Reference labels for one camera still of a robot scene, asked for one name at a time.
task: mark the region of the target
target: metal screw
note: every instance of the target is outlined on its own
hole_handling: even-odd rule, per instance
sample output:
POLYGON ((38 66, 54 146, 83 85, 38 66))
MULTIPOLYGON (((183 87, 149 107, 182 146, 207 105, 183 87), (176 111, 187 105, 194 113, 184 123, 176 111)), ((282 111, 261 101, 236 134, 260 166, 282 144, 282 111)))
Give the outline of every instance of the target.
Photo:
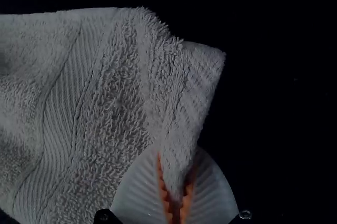
POLYGON ((250 220, 252 218, 252 213, 251 211, 243 210, 239 213, 239 217, 241 219, 250 220))
POLYGON ((100 220, 101 221, 107 221, 107 220, 109 220, 109 216, 106 213, 104 213, 100 216, 100 220))

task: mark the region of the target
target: ribbed plastic surface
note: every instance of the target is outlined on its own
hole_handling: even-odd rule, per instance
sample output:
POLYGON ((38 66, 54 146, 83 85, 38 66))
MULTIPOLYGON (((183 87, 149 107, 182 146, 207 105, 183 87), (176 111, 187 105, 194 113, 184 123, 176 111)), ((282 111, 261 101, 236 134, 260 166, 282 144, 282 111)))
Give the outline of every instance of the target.
MULTIPOLYGON (((160 197, 157 150, 150 146, 130 166, 110 210, 124 224, 167 223, 160 197)), ((229 223, 238 209, 233 192, 215 161, 198 148, 197 175, 186 224, 229 223)))

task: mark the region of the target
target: towel fold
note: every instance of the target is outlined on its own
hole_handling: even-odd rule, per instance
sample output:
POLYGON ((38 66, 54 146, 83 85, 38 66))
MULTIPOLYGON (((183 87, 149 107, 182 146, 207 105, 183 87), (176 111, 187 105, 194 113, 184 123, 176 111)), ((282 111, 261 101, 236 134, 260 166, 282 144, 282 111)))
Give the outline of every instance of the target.
POLYGON ((144 8, 0 15, 0 208, 92 223, 152 143, 179 201, 224 58, 144 8))

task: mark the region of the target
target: black background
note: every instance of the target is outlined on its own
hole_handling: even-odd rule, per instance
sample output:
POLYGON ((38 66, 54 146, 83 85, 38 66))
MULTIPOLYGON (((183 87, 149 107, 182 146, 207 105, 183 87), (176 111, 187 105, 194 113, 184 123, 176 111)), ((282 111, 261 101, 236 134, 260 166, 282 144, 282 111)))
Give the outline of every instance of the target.
POLYGON ((199 144, 221 166, 239 208, 269 223, 324 210, 333 0, 0 0, 0 13, 138 6, 173 35, 227 53, 199 144))

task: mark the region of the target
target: towel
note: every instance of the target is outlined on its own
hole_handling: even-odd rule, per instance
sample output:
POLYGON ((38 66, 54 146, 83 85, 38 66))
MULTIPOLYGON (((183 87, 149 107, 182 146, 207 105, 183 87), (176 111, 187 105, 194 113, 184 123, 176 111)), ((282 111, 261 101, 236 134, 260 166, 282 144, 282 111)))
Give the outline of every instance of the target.
POLYGON ((0 15, 0 208, 92 223, 150 144, 179 202, 224 59, 145 8, 0 15))

